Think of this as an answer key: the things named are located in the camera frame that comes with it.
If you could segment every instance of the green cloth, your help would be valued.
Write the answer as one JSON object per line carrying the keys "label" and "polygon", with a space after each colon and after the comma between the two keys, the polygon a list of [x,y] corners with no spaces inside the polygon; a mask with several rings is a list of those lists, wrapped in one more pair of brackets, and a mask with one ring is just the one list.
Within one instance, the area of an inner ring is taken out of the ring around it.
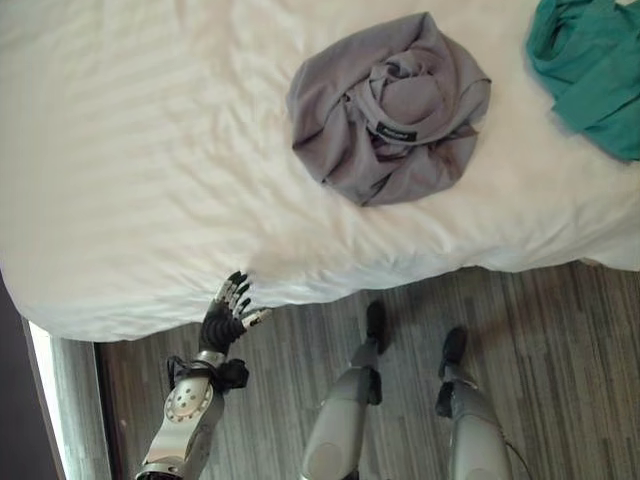
{"label": "green cloth", "polygon": [[640,0],[542,0],[527,53],[572,129],[640,160]]}

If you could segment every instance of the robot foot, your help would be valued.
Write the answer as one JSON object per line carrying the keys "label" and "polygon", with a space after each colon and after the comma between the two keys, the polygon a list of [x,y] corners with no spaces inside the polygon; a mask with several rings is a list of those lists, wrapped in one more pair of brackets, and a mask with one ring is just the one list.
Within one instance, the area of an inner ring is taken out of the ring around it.
{"label": "robot foot", "polygon": [[460,365],[464,351],[467,348],[467,329],[455,327],[449,331],[442,347],[442,361],[438,369],[438,376],[444,378],[444,369],[449,365]]}
{"label": "robot foot", "polygon": [[389,346],[387,312],[380,300],[373,301],[367,307],[367,339],[377,342],[378,355],[381,355]]}

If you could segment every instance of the gray floor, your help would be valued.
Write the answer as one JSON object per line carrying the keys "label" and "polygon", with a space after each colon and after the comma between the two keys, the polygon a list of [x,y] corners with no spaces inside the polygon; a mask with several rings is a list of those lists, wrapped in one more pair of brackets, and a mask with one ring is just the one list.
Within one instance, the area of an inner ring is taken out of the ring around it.
{"label": "gray floor", "polygon": [[[450,425],[433,405],[442,340],[471,330],[468,369],[537,479],[640,478],[640,275],[567,265],[469,269],[329,305],[279,309],[232,348],[251,369],[227,397],[203,480],[296,479],[318,405],[363,334],[373,298],[393,343],[370,410],[363,480],[444,479]],[[119,468],[131,478],[161,419],[164,358],[195,351],[195,325],[102,349]],[[516,478],[525,478],[514,460]]]}

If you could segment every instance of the gray shirt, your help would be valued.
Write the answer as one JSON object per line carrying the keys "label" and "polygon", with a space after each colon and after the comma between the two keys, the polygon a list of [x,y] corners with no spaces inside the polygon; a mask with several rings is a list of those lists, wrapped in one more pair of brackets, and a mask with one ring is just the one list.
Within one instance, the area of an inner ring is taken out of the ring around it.
{"label": "gray shirt", "polygon": [[464,172],[490,81],[427,13],[355,33],[311,57],[287,95],[293,150],[359,205],[414,200]]}

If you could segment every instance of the bed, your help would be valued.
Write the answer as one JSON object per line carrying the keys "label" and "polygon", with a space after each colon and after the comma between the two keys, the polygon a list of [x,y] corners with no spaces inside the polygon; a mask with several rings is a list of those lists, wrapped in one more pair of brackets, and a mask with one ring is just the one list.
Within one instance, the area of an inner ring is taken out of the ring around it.
{"label": "bed", "polygon": [[[480,265],[640,270],[640,163],[563,129],[523,44],[536,0],[0,2],[0,255],[22,315],[134,339],[199,321],[230,272],[256,305]],[[291,151],[284,97],[339,38],[428,10],[493,80],[451,189],[360,208]]]}

